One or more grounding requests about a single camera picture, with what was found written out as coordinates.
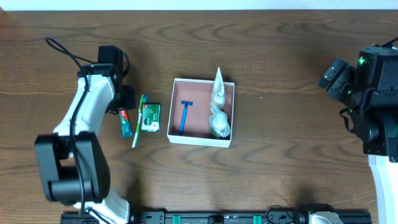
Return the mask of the green white toothbrush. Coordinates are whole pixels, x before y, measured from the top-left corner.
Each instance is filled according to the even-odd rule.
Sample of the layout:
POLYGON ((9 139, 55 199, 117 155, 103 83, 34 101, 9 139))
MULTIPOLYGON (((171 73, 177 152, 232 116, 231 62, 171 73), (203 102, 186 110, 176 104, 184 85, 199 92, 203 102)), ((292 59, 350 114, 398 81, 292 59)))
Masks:
POLYGON ((139 138, 139 131, 141 130, 141 123, 142 123, 142 107, 143 104, 147 102, 148 95, 142 95, 139 102, 139 109, 138 109, 138 119, 137 119, 137 126, 134 135, 134 139, 132 142, 132 148, 135 148, 139 138))

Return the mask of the green soap packet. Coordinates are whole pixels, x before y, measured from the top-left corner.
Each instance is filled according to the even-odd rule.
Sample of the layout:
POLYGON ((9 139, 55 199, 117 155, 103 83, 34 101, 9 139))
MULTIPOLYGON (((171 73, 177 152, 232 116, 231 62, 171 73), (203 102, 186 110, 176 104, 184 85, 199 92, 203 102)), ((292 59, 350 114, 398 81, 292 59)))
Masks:
POLYGON ((143 132, 160 131, 160 112, 160 104, 143 104, 141 123, 141 130, 143 132))

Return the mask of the red green toothpaste tube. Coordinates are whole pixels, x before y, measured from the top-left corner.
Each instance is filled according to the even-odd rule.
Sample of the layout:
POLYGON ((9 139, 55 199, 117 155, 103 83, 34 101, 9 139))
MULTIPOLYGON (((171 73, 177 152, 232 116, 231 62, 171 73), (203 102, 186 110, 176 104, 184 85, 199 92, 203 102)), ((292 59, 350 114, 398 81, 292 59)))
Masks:
POLYGON ((121 121, 121 130, 122 130, 122 137, 123 138, 130 138, 133 137, 134 133, 131 128, 129 116, 126 110, 119 111, 119 117, 121 121))

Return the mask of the blue disposable razor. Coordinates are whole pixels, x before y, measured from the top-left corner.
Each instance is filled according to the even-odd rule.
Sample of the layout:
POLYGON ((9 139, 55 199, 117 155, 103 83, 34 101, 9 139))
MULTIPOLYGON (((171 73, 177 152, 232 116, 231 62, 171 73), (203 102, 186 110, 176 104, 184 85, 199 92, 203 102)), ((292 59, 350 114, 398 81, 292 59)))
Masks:
POLYGON ((182 100, 182 101, 181 101, 181 104, 184 105, 184 108, 183 108, 182 120, 181 120, 180 128, 179 128, 179 134, 180 134, 180 135, 182 135, 183 132, 184 132, 185 121, 186 121, 186 118, 187 118, 188 107, 189 107, 189 106, 192 106, 192 105, 193 105, 193 102, 182 100))

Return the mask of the white leaf-print tube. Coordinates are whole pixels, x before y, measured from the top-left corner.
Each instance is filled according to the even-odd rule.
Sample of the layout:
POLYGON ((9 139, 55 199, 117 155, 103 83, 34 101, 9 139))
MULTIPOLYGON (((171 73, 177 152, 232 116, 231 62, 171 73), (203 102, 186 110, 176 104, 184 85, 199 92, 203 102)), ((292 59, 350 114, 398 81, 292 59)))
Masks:
POLYGON ((218 67, 211 94, 211 105, 219 110, 223 110, 225 102, 226 102, 226 92, 224 88, 224 82, 221 70, 220 67, 218 67))

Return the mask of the clear pump spray bottle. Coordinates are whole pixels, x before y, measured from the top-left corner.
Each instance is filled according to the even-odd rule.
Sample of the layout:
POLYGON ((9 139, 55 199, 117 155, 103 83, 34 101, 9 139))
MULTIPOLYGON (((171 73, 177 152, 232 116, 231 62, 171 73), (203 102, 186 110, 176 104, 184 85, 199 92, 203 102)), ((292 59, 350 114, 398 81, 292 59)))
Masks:
POLYGON ((231 134, 231 127, 228 123, 226 113, 219 110, 215 106, 210 108, 211 116, 209 117, 210 133, 215 138, 227 138, 231 134))

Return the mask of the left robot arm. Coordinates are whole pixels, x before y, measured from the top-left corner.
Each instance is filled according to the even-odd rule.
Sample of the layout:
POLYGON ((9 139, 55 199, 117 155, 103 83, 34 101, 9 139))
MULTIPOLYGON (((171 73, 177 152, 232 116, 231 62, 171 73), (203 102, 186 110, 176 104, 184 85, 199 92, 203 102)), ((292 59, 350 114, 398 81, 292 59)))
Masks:
POLYGON ((77 73, 75 97, 51 134, 41 134, 34 149, 47 200, 73 205, 81 217, 65 223, 129 223, 130 204, 111 190, 111 174, 98 141, 106 113, 136 107, 134 90, 123 85, 127 54, 113 45, 99 47, 95 63, 77 73))

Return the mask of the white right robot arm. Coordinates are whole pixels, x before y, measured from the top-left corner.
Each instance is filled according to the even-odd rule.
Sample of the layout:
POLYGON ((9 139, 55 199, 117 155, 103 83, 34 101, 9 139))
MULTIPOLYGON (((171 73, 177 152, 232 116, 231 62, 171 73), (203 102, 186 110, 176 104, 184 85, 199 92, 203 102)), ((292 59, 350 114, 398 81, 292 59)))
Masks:
POLYGON ((346 130, 363 142, 377 196, 380 223, 397 223, 397 48, 360 50, 357 65, 336 59, 318 86, 344 104, 346 130))

